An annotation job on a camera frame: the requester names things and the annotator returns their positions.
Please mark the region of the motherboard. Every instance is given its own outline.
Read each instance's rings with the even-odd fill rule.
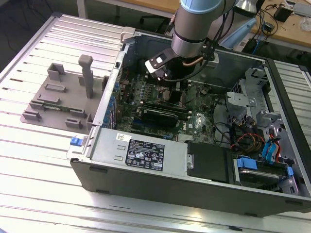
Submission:
[[[208,93],[208,86],[188,83],[175,98],[178,88],[172,91],[150,78],[148,73],[123,72],[116,130],[179,142],[214,144],[210,108],[215,96]]]

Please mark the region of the barcode sticker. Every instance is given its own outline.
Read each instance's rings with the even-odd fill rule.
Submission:
[[[162,167],[162,164],[154,163],[154,166]]]
[[[129,142],[131,140],[132,136],[118,133],[117,134],[117,140],[124,141],[124,142]]]

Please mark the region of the red wire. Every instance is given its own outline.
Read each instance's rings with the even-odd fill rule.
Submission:
[[[245,133],[245,134],[243,134],[243,135],[238,139],[238,142],[239,142],[242,138],[244,138],[246,135],[255,135],[255,136],[257,136],[258,138],[260,138],[260,139],[263,141],[263,143],[265,143],[264,139],[263,139],[261,136],[259,136],[258,134],[255,134],[255,133]]]
[[[281,146],[278,142],[275,142],[275,144],[277,145],[277,151],[276,151],[276,162],[278,163],[278,159],[280,157],[280,153],[281,153]]]
[[[127,79],[128,74],[129,74],[129,70],[127,69],[125,79],[122,81],[122,83],[121,83],[121,84],[123,84],[123,83],[124,83],[124,81]]]

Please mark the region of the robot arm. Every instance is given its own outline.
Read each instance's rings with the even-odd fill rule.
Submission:
[[[228,17],[228,14],[223,15],[237,2],[237,0],[181,0],[174,21],[171,48],[158,53],[145,63],[150,74],[159,80],[169,82],[181,81],[183,77],[189,78],[195,64],[204,59],[208,62],[208,56],[211,55],[208,51],[202,53],[207,35],[212,34],[216,42],[219,42],[217,30],[222,31],[221,27],[224,29],[224,19]],[[215,28],[215,22],[219,25],[219,29]]]

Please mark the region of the cable connector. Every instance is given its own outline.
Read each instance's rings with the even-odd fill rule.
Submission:
[[[274,143],[274,142],[278,142],[279,140],[281,140],[282,137],[280,135],[275,136],[274,138],[270,139],[270,142]]]
[[[236,125],[238,125],[238,126],[243,125],[242,121],[240,121],[240,120],[237,119],[236,117],[234,117],[234,118],[232,119],[232,121],[233,121]]]
[[[274,130],[272,128],[269,128],[269,135],[274,135]]]
[[[251,116],[248,116],[248,117],[246,118],[246,121],[247,121],[250,125],[256,125],[255,120],[254,120]]]

